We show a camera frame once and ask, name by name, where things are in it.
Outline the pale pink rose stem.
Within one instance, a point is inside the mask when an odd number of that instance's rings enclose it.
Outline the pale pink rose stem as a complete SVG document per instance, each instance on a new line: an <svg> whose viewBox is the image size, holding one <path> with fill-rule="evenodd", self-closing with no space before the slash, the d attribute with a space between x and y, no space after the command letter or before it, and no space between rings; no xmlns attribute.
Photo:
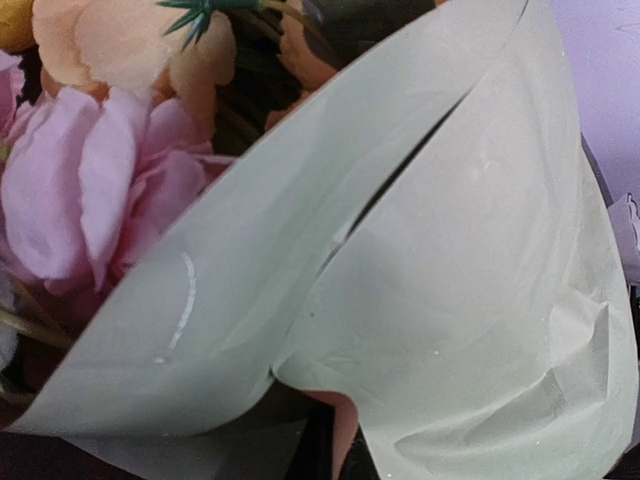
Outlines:
<svg viewBox="0 0 640 480"><path fill-rule="evenodd" d="M1 57L1 265L54 295L108 290L231 164L176 100L73 88L20 104Z"/></svg>

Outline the green wrapping paper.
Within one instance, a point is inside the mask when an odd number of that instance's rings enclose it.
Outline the green wrapping paper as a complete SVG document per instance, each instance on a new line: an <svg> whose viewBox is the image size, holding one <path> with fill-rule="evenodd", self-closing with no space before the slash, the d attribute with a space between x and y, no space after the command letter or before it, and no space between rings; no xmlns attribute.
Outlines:
<svg viewBox="0 0 640 480"><path fill-rule="evenodd" d="M274 382L387 479L601 479L636 341L546 1L455 1L337 75L112 287L17 433L197 437Z"/></svg>

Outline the pink fake flower stem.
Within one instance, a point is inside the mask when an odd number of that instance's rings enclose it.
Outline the pink fake flower stem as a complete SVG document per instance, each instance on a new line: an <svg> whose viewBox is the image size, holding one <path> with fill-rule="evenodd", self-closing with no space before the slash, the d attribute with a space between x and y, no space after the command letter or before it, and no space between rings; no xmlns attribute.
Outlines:
<svg viewBox="0 0 640 480"><path fill-rule="evenodd" d="M304 46L299 1L36 1L32 26L51 81L95 96L116 87L174 95L204 136L214 132L217 89L235 74L231 11L284 14L281 59L317 87L333 70Z"/></svg>

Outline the peach wrapping paper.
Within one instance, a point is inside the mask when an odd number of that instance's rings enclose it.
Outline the peach wrapping paper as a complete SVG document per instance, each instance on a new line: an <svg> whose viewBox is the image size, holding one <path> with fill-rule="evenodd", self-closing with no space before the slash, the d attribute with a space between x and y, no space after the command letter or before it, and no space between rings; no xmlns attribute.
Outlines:
<svg viewBox="0 0 640 480"><path fill-rule="evenodd" d="M310 398L334 408L332 479L337 480L359 429L358 411L349 397L339 392L305 391Z"/></svg>

